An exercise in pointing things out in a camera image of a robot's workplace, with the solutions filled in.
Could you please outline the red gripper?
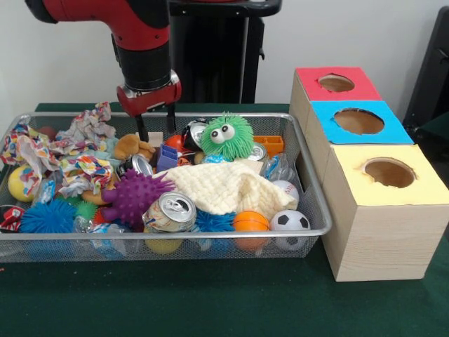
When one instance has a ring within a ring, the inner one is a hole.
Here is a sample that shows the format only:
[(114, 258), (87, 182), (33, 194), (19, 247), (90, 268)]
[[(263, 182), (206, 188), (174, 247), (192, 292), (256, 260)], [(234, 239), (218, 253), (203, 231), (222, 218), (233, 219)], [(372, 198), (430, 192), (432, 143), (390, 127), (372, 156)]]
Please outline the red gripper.
[(182, 84), (174, 70), (170, 72), (170, 81), (153, 91), (134, 91), (125, 84), (116, 87), (116, 95), (124, 112), (136, 117), (139, 138), (148, 142), (149, 136), (142, 114), (148, 110), (157, 110), (167, 106), (167, 129), (170, 134), (176, 132), (175, 103), (182, 95)]

